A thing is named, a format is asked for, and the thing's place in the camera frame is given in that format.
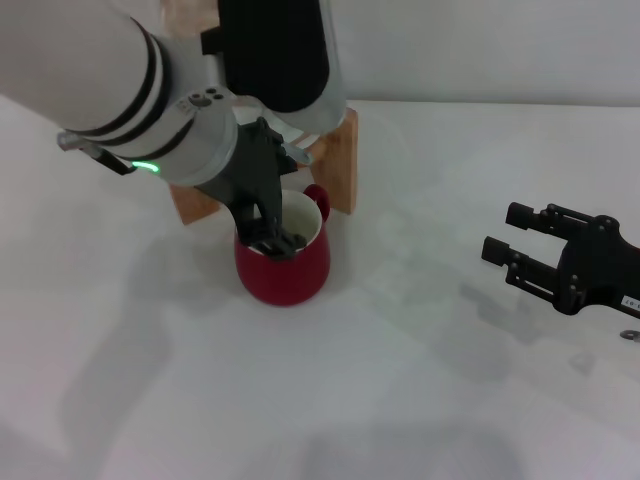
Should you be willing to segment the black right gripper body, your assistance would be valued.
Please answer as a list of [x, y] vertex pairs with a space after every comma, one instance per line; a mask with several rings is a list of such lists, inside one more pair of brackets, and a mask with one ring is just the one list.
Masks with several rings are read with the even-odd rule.
[[554, 308], [575, 315], [589, 306], [639, 316], [639, 249], [620, 233], [618, 220], [563, 214], [556, 234], [566, 240], [557, 265]]

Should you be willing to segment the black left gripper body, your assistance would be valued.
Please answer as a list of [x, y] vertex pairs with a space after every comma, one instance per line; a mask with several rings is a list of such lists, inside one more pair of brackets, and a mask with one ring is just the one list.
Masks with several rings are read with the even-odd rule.
[[265, 118], [240, 125], [237, 141], [226, 166], [196, 189], [227, 207], [257, 205], [261, 210], [280, 210], [281, 177], [297, 171], [286, 152], [281, 134]]

